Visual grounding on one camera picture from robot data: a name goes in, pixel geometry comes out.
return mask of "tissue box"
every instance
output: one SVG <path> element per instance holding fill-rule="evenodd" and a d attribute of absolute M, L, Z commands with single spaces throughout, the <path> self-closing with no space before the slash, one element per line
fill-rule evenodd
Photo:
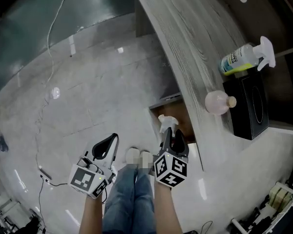
<path fill-rule="evenodd" d="M 223 83 L 237 105 L 230 108 L 235 136 L 252 140 L 269 126 L 264 84 L 260 72 Z"/>

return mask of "white tile floor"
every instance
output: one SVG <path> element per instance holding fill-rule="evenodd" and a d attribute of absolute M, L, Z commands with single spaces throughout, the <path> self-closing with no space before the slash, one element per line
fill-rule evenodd
<path fill-rule="evenodd" d="M 51 68 L 45 53 L 0 92 L 0 130 L 10 147 L 8 153 L 0 153 L 0 179 L 24 207 L 39 207 L 38 127 L 38 163 L 56 184 L 67 181 L 89 140 L 100 141 L 113 132 L 119 135 L 116 168 L 122 166 L 130 146 L 158 150 L 145 108 L 159 101 L 174 78 L 157 38 L 135 38 L 133 19 L 126 15 L 79 32 L 72 57 L 67 39 L 54 46 L 55 73 L 46 88 Z M 48 92 L 55 86 L 61 96 L 49 100 Z M 288 177 L 292 156 L 293 136 L 270 130 L 213 172 L 202 172 L 199 155 L 192 150 L 189 178 L 172 191 L 183 230 L 199 231 L 213 220 L 209 234 L 223 232 L 233 217 L 249 213 L 277 180 Z M 47 230 L 77 233 L 84 200 L 83 194 L 67 186 L 45 185 L 41 203 Z"/>

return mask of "yellow label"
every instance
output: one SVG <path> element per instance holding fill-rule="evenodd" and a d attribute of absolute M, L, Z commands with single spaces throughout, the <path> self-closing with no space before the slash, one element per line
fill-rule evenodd
<path fill-rule="evenodd" d="M 231 70 L 225 72 L 224 75 L 229 76 L 229 75 L 232 75 L 232 74 L 234 74 L 236 72 L 247 70 L 247 69 L 252 68 L 252 67 L 254 67 L 254 65 L 252 65 L 250 63 L 245 63 L 245 64 L 243 64 L 243 65 L 241 65 L 241 66 L 239 66 L 237 68 L 234 68 L 234 69 L 231 69 Z"/>

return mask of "white shoe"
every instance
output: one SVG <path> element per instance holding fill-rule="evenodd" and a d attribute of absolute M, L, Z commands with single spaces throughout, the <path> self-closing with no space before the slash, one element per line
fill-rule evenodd
<path fill-rule="evenodd" d="M 140 162 L 140 151 L 137 148 L 131 147 L 129 150 L 126 152 L 126 164 L 127 165 L 132 165 L 133 168 L 136 168 L 137 165 Z"/>
<path fill-rule="evenodd" d="M 144 169 L 147 173 L 153 167 L 153 155 L 148 151 L 142 151 L 140 153 L 139 169 Z"/>

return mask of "spray bottle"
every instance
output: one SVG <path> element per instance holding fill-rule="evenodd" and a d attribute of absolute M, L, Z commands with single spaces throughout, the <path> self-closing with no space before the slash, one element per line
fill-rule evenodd
<path fill-rule="evenodd" d="M 248 43 L 225 56 L 220 62 L 220 71 L 229 76 L 255 66 L 260 71 L 266 64 L 275 67 L 273 46 L 266 37 L 261 37 L 260 45 L 253 47 Z"/>

